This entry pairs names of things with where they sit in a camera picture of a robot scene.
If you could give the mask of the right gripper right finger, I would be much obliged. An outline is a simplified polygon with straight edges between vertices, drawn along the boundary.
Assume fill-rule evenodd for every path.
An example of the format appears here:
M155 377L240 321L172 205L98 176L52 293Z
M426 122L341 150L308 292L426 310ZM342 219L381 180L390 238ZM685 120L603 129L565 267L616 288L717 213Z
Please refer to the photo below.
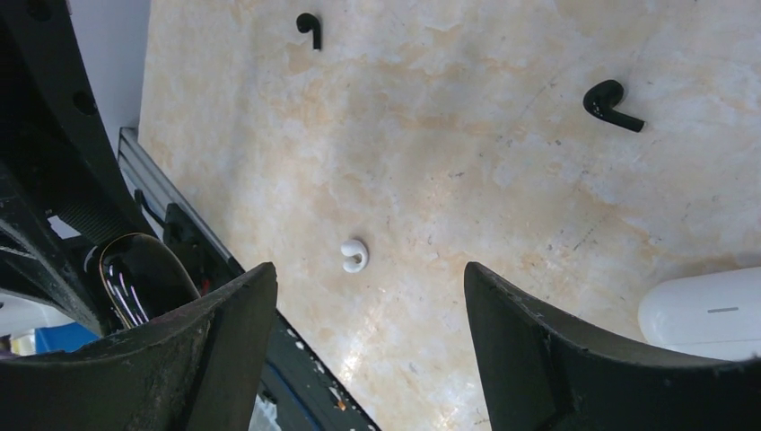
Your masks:
M691 356L604 330L484 265L464 270L494 430L757 430L760 362Z

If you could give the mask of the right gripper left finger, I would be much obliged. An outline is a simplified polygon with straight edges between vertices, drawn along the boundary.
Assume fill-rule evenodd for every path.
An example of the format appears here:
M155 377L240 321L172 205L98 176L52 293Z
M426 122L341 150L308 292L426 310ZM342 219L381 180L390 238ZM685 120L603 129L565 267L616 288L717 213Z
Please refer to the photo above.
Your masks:
M1 363L4 430L245 430L276 310L274 264L72 352Z

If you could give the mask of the black charging case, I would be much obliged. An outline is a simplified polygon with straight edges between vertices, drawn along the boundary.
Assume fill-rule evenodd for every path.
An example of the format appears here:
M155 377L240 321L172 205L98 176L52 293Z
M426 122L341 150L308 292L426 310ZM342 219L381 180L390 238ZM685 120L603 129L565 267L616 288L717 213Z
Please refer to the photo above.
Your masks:
M200 298L174 252L149 234L120 236L101 247L96 256L96 273L125 329Z

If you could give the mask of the black earbud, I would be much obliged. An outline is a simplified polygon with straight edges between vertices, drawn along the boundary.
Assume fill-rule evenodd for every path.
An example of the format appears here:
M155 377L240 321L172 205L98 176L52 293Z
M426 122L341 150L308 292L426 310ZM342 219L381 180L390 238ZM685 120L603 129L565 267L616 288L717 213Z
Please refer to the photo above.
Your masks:
M322 49L322 26L318 16L312 13L301 13L296 19L296 27L298 32L312 35L312 48L314 50Z
M583 108L594 118L608 124L640 133L645 122L616 110L624 99L624 86L616 80L606 80L591 87L583 96Z

